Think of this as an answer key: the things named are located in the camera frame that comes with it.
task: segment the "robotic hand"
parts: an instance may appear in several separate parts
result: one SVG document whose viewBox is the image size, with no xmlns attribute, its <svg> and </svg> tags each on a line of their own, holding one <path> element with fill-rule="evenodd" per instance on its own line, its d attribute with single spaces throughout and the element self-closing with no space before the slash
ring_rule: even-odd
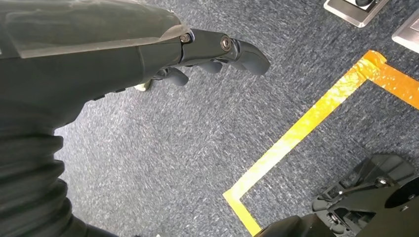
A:
<svg viewBox="0 0 419 237">
<path fill-rule="evenodd" d="M 268 59 L 254 45 L 223 33 L 192 29 L 180 36 L 180 42 L 182 56 L 175 67 L 199 66 L 209 73 L 218 73 L 225 63 L 254 75 L 263 75 L 270 67 Z M 185 85 L 188 77 L 175 67 L 159 70 L 153 79 L 169 79 L 176 85 Z"/>
<path fill-rule="evenodd" d="M 0 0 L 0 236 L 114 237 L 72 215 L 55 129 L 107 93 L 184 85 L 178 67 L 223 63 L 255 75 L 270 66 L 250 43 L 135 1 Z"/>
</svg>

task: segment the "screw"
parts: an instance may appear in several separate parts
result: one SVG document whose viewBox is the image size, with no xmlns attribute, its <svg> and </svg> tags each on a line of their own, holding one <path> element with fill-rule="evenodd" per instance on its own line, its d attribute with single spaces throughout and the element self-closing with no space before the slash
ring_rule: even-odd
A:
<svg viewBox="0 0 419 237">
<path fill-rule="evenodd" d="M 221 48 L 228 52 L 231 49 L 231 39 L 228 36 L 221 37 Z"/>
<path fill-rule="evenodd" d="M 191 36 L 189 34 L 184 34 L 180 36 L 180 41 L 182 43 L 188 43 L 191 41 Z"/>
<path fill-rule="evenodd" d="M 387 181 L 387 180 L 385 180 L 385 179 L 384 179 L 384 178 L 382 178 L 382 177 L 378 177 L 378 178 L 377 178 L 377 180 L 376 180 L 376 185 L 377 185 L 379 188 L 386 187 L 386 186 L 388 186 L 388 181 Z"/>
<path fill-rule="evenodd" d="M 400 211 L 406 211 L 408 208 L 408 206 L 404 206 Z"/>
</svg>

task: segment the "yellow tape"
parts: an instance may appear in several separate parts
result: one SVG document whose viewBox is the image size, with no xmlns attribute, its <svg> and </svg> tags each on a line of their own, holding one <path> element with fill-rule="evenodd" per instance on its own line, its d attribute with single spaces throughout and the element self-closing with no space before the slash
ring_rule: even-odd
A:
<svg viewBox="0 0 419 237">
<path fill-rule="evenodd" d="M 234 198 L 230 190 L 223 194 L 230 207 L 234 210 L 240 221 L 245 225 L 251 236 L 256 235 L 261 231 L 259 224 L 254 220 L 249 211 L 238 198 Z"/>
<path fill-rule="evenodd" d="M 385 58 L 377 52 L 369 51 L 364 55 L 231 189 L 224 193 L 225 199 L 252 236 L 261 228 L 241 203 L 240 198 L 368 78 L 377 74 L 384 63 Z"/>
<path fill-rule="evenodd" d="M 389 65 L 384 65 L 370 80 L 419 110 L 419 81 Z"/>
</svg>

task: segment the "gray carpet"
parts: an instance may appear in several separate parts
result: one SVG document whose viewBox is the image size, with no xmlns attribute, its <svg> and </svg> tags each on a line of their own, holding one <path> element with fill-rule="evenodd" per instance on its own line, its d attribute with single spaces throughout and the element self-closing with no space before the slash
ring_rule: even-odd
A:
<svg viewBox="0 0 419 237">
<path fill-rule="evenodd" d="M 272 63 L 254 77 L 184 70 L 185 87 L 156 82 L 86 104 L 57 131 L 75 214 L 122 237 L 250 236 L 222 194 L 368 49 L 419 79 L 419 54 L 391 35 L 418 7 L 390 1 L 365 28 L 324 1 L 150 0 L 193 28 L 259 46 Z M 310 211 L 311 200 L 362 159 L 396 153 L 419 163 L 419 111 L 370 82 L 243 198 L 260 225 Z"/>
</svg>

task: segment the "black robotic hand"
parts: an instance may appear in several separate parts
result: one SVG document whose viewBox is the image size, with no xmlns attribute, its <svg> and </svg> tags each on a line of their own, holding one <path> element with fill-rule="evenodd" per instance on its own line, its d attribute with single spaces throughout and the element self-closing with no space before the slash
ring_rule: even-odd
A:
<svg viewBox="0 0 419 237">
<path fill-rule="evenodd" d="M 179 40 L 181 57 L 178 64 L 159 70 L 153 79 L 168 79 L 176 85 L 185 85 L 189 78 L 176 68 L 179 66 L 199 66 L 209 73 L 218 73 L 224 63 L 254 75 L 263 75 L 270 67 L 268 59 L 257 47 L 223 33 L 192 29 Z"/>
</svg>

